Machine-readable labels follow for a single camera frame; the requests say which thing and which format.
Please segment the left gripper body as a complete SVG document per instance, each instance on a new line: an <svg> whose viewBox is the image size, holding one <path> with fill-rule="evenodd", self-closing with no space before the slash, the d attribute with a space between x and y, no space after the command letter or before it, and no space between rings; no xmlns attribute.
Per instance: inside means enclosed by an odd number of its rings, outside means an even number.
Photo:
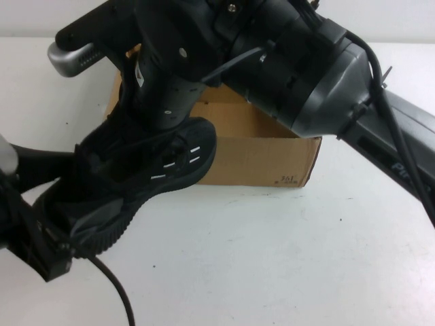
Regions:
<svg viewBox="0 0 435 326"><path fill-rule="evenodd" d="M67 274L72 265L72 256L60 249L51 238L41 217L26 202L20 203L21 239L20 258L27 263L45 282Z"/></svg>

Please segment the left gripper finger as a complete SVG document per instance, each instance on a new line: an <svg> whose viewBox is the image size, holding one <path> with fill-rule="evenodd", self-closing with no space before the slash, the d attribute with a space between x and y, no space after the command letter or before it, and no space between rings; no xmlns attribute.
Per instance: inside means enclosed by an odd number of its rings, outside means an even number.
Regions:
<svg viewBox="0 0 435 326"><path fill-rule="evenodd" d="M73 238L104 225L120 213L122 206L123 199L99 199L70 204L69 236Z"/></svg>

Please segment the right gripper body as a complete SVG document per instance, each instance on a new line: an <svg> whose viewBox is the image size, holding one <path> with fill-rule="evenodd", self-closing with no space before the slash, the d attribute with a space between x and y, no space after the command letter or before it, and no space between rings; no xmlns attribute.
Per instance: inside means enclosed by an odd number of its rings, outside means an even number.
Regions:
<svg viewBox="0 0 435 326"><path fill-rule="evenodd" d="M141 48L133 109L150 130L180 125L228 62L244 1L136 1Z"/></svg>

